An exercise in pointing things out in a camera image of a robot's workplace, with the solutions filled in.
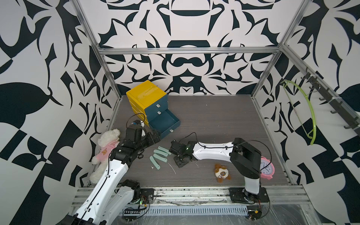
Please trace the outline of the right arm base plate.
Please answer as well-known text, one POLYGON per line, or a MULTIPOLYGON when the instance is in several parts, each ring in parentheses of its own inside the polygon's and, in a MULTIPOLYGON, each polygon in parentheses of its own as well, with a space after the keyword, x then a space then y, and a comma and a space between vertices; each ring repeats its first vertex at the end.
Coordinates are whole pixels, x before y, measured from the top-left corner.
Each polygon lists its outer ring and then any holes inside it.
POLYGON ((247 192, 244 187, 230 187, 228 190, 233 203, 256 204, 270 202, 267 190, 261 186, 258 194, 247 192))

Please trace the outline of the mint folding knife top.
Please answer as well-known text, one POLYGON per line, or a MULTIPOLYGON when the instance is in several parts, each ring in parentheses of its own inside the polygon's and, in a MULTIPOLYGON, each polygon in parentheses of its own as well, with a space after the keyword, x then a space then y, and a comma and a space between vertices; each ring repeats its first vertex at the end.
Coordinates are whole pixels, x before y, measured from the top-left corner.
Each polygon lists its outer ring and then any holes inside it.
POLYGON ((171 152, 170 152, 168 149, 163 148, 163 147, 161 147, 161 146, 158 147, 158 150, 163 151, 163 152, 166 152, 167 154, 171 155, 171 152))

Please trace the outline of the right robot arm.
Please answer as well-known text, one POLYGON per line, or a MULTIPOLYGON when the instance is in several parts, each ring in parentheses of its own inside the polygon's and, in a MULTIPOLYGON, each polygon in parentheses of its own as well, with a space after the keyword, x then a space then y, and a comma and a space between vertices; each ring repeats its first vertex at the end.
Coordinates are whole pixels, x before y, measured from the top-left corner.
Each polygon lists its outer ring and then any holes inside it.
POLYGON ((241 138, 227 143, 190 141, 183 144, 173 140, 169 151, 175 155, 174 161, 179 168, 194 160, 231 162, 244 176, 245 191, 252 195, 260 192, 261 152, 241 138))

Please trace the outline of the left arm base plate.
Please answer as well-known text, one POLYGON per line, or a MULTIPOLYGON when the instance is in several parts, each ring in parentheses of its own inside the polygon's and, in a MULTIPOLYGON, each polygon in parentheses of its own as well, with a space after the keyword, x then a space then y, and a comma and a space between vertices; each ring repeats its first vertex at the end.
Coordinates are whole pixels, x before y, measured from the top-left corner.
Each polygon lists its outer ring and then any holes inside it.
POLYGON ((138 188, 134 191, 133 199, 130 204, 151 203, 154 199, 153 188, 138 188))

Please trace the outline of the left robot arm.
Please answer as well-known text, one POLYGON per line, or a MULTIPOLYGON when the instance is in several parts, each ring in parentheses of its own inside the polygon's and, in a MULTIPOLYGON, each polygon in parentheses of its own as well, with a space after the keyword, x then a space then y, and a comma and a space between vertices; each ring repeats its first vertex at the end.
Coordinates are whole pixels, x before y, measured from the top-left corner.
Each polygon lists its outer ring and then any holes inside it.
POLYGON ((161 133, 150 132, 136 121, 126 129, 126 136, 120 139, 120 131, 113 129, 98 139, 101 151, 92 163, 99 163, 91 181, 97 184, 73 216, 66 215, 61 225, 110 225, 129 203, 143 204, 145 197, 140 184, 133 180, 121 181, 143 151, 160 142, 161 133))

